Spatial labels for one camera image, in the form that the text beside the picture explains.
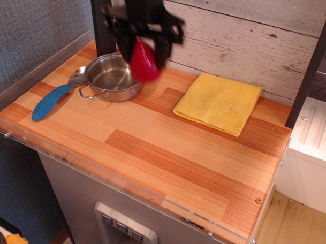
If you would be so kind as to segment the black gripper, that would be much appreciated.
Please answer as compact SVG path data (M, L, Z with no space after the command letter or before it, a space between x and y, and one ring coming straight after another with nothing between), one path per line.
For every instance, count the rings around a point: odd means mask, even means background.
M127 63L131 60L136 36L154 39L158 69L165 66L173 43L183 42L184 21L169 13L163 0L124 0L124 6L106 4L101 12Z

